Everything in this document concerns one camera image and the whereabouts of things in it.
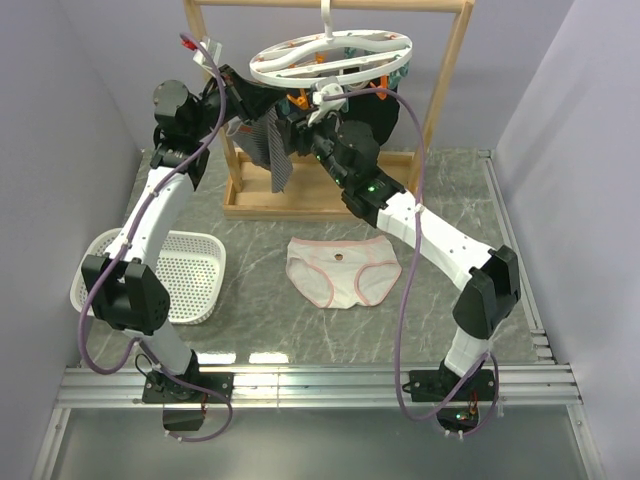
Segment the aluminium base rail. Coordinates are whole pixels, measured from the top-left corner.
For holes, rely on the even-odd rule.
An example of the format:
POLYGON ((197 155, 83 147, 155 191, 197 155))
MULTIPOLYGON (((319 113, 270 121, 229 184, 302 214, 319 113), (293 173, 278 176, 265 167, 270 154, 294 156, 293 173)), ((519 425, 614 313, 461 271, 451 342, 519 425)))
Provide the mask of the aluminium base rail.
POLYGON ((571 367, 555 358, 529 284, 493 344, 497 413, 467 439, 445 433, 430 405, 403 415, 392 350, 400 293, 379 309, 307 307, 276 264, 296 232, 363 235, 353 223, 227 221, 220 149, 180 223, 227 249, 214 317, 186 336, 204 365, 234 376, 216 406, 216 439, 166 437, 142 376, 70 368, 36 466, 39 479, 602 479, 605 471, 571 367))

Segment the grey striped underwear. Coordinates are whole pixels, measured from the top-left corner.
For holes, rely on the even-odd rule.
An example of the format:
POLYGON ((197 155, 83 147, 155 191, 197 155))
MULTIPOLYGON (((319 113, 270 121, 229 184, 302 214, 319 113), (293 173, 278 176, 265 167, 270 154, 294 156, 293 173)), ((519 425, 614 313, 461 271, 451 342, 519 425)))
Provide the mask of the grey striped underwear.
POLYGON ((293 164, 285 151, 277 120, 277 109, 272 107, 258 120, 234 120, 227 129, 227 135, 250 157, 250 161, 270 173, 272 193, 283 192, 293 173, 293 164))

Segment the wooden hanging rack frame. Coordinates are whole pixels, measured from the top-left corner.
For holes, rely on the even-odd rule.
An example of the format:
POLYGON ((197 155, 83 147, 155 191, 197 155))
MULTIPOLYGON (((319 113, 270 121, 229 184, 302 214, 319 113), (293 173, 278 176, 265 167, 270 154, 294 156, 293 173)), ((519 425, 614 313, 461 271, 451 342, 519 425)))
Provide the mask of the wooden hanging rack frame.
MULTIPOLYGON (((356 11, 406 11, 451 13, 454 20, 439 73, 432 89, 422 139, 431 144, 442 107, 473 12, 473 1, 185 1, 184 11, 190 31, 197 39, 208 35, 204 6, 266 8, 329 7, 356 11)), ((227 218, 239 220, 347 221, 351 218, 340 200, 338 187, 309 156, 295 155, 292 178, 283 193, 272 193, 267 172, 250 162, 235 148, 230 138, 221 136, 229 177, 223 202, 227 218)))

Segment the teal clothes peg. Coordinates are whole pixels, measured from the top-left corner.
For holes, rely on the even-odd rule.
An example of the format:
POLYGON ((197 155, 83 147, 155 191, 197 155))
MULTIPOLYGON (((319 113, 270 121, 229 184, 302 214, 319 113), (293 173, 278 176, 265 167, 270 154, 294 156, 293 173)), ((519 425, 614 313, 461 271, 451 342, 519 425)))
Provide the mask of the teal clothes peg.
POLYGON ((394 90, 398 87, 399 83, 407 77, 409 73, 409 63, 405 63, 397 70, 394 70, 389 74, 388 87, 394 90))

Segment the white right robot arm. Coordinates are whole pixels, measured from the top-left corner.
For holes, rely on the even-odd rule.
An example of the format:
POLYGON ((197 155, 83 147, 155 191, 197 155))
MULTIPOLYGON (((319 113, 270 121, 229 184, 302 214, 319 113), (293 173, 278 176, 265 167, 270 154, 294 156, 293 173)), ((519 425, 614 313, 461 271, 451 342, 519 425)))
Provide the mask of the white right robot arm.
POLYGON ((386 174, 370 125, 331 114, 315 123, 289 120, 281 130, 289 152, 318 160, 351 214, 412 246, 415 258, 430 261, 459 290, 454 339, 435 382, 423 389, 442 399, 465 398, 476 386, 495 330, 520 300, 517 254, 467 236, 386 174))

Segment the orange clothes peg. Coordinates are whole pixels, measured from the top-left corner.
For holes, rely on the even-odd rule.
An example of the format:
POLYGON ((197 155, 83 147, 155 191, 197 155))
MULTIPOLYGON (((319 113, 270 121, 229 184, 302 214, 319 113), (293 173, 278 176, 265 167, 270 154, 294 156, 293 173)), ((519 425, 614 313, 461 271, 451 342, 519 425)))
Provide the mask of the orange clothes peg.
POLYGON ((307 111, 312 106, 312 102, 309 100, 308 91, 305 89, 300 89, 297 95, 288 94, 287 99, 291 104, 302 111, 307 111))
POLYGON ((378 79, 375 79, 369 83, 371 88, 376 90, 376 96, 381 100, 385 101, 387 98, 386 90, 388 89, 389 76, 381 76, 378 79))

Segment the navy blue underwear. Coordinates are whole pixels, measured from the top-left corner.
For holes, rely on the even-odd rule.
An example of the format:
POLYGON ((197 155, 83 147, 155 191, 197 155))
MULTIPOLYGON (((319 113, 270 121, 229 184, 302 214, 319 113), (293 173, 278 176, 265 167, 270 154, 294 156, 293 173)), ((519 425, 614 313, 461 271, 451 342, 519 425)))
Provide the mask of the navy blue underwear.
POLYGON ((307 111, 302 111, 291 104, 288 99, 288 94, 297 95, 299 92, 294 90, 288 90, 285 97, 281 99, 274 107, 274 117, 270 119, 270 125, 287 126, 287 125, 306 125, 308 115, 312 112, 312 106, 307 111))

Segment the white perforated plastic basket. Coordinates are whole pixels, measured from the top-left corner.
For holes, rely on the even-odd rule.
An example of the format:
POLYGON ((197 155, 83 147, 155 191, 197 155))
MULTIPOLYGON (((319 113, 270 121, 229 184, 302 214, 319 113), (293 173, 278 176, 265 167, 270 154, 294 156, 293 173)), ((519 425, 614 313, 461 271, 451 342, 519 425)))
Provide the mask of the white perforated plastic basket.
POLYGON ((115 285, 95 297, 100 316, 115 316, 115 328, 149 333, 164 321, 197 325, 210 317, 223 283, 226 250, 207 234, 170 231, 154 270, 119 266, 115 285))

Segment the black underwear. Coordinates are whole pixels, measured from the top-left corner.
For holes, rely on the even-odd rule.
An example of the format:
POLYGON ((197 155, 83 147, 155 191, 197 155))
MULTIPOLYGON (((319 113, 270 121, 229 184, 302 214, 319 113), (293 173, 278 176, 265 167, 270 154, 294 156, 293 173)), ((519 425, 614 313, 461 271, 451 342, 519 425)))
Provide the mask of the black underwear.
POLYGON ((371 127, 377 143, 382 146, 390 138, 399 118, 400 105, 396 98, 386 95, 365 94, 347 101, 348 111, 342 114, 344 121, 361 121, 371 127))

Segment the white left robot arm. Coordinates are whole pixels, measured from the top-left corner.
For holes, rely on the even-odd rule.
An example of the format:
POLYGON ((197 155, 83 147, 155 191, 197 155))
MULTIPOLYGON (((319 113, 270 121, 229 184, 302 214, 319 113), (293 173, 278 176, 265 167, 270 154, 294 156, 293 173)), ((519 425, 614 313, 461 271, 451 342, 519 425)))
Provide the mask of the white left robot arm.
POLYGON ((101 367, 90 357, 86 327, 94 316, 128 336, 128 351, 142 349, 151 363, 148 383, 171 400, 227 402, 224 387, 229 382, 216 385, 202 374, 196 353, 171 324, 170 294, 156 266, 172 225, 201 182, 209 145, 222 127, 233 119, 258 120, 285 96, 284 89, 248 81, 229 66, 216 70, 200 95, 177 80, 156 87, 155 149, 146 191, 114 242, 81 264, 87 299, 77 343, 91 370, 111 375, 124 365, 101 367))

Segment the white pink-trimmed underwear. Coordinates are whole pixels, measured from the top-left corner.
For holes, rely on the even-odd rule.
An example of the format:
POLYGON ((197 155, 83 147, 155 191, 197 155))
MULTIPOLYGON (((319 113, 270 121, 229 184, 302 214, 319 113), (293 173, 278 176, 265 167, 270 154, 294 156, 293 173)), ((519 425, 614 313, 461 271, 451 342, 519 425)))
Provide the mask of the white pink-trimmed underwear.
POLYGON ((359 241, 292 238, 287 246, 287 277, 320 309, 375 307, 401 276, 394 248, 383 236, 359 241))

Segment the white oval clip hanger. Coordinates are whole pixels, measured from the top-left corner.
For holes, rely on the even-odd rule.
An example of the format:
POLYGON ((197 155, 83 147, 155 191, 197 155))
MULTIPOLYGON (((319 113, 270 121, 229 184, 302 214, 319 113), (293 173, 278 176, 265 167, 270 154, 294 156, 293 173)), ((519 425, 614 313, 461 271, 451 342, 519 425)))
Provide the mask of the white oval clip hanger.
POLYGON ((320 3, 324 31, 273 45, 249 63, 254 80, 285 89, 312 89, 321 81, 368 84, 409 63, 411 39, 385 30, 333 28, 331 3, 320 3))

